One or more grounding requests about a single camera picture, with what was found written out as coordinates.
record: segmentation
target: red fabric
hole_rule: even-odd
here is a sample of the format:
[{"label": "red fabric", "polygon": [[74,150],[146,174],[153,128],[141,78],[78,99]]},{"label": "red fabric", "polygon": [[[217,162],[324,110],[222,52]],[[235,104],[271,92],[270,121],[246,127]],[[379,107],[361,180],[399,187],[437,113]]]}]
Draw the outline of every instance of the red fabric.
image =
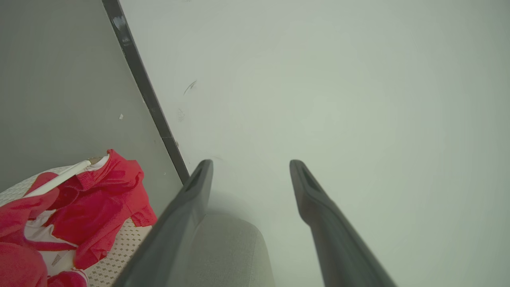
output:
[{"label": "red fabric", "polygon": [[74,250],[75,246],[69,245],[67,243],[56,243],[56,242],[37,242],[37,241],[28,241],[35,250],[39,251],[62,251],[62,250]]},{"label": "red fabric", "polygon": [[[22,198],[0,207],[0,282],[5,286],[86,286],[76,272],[61,272],[47,279],[40,244],[24,236],[27,220],[45,210],[57,211],[45,223],[54,225],[53,236],[78,245],[74,265],[86,269],[107,255],[126,219],[136,226],[153,225],[157,218],[142,185],[143,172],[113,150],[98,171],[78,174],[40,196]],[[52,178],[39,175],[27,193]],[[58,250],[69,250],[69,245]]]},{"label": "red fabric", "polygon": [[[33,186],[41,186],[48,179],[42,176]],[[47,277],[42,256],[24,236],[24,228],[31,216],[38,216],[47,209],[59,195],[57,188],[48,193],[23,198],[0,207],[0,282],[2,286],[86,287],[87,282],[79,274],[61,272]]]},{"label": "red fabric", "polygon": [[98,171],[78,174],[59,186],[61,193],[77,198],[57,210],[46,222],[53,235],[78,245],[74,265],[86,269],[107,255],[126,219],[136,226],[153,225],[157,218],[142,185],[143,171],[134,160],[114,150]]}]

